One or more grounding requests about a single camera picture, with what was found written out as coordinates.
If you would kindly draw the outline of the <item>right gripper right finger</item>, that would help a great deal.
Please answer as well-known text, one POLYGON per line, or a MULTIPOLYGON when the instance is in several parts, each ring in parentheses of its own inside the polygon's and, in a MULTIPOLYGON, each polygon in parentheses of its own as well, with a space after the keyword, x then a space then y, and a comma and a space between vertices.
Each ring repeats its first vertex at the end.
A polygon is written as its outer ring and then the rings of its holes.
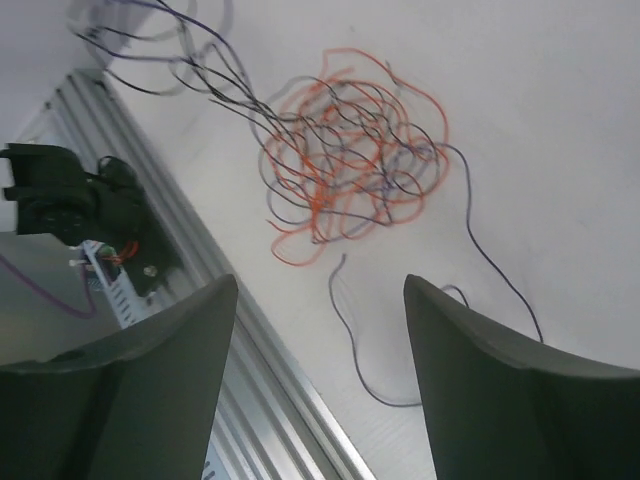
POLYGON ((635 479, 639 373, 539 343, 410 275, 404 305, 440 479, 635 479))

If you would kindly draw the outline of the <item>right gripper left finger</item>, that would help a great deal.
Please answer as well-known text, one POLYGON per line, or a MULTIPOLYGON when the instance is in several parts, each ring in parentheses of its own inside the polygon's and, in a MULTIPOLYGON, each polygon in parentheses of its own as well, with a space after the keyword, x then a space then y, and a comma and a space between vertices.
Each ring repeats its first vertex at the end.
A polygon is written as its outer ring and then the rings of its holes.
POLYGON ((222 276, 46 361, 1 369, 5 479, 198 479, 234 328, 222 276))

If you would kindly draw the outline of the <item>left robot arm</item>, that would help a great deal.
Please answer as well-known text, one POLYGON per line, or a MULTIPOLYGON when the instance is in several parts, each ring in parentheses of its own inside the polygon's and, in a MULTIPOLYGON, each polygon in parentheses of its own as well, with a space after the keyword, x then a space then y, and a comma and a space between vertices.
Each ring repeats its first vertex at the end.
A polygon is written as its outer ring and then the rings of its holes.
POLYGON ((66 246, 103 242, 117 250, 140 239, 150 212, 133 169, 115 156, 84 170, 71 150, 9 143, 1 151, 13 184, 3 199, 17 209, 16 233, 51 234, 66 246))

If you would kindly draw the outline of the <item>aluminium mounting rail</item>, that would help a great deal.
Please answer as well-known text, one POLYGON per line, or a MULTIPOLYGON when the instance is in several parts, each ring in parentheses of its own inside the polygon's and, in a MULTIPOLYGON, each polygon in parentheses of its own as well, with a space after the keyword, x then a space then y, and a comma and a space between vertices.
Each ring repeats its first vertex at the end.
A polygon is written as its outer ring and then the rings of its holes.
MULTIPOLYGON (((95 70, 67 74, 21 142, 61 142, 95 168, 99 158, 127 161, 180 258, 152 297, 157 312, 230 262, 188 203, 168 161, 145 138, 115 90, 95 70)), ((374 474, 247 290, 234 332, 212 427, 206 479, 371 479, 374 474)))

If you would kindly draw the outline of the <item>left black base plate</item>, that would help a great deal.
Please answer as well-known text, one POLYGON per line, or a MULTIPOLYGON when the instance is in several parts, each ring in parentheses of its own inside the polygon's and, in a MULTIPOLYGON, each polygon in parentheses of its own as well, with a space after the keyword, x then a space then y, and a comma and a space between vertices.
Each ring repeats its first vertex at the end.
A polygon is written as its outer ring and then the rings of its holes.
POLYGON ((148 205, 143 207, 141 220, 128 240, 135 243, 137 249, 129 253, 122 267, 139 297, 150 294, 171 271, 182 266, 173 244, 148 205))

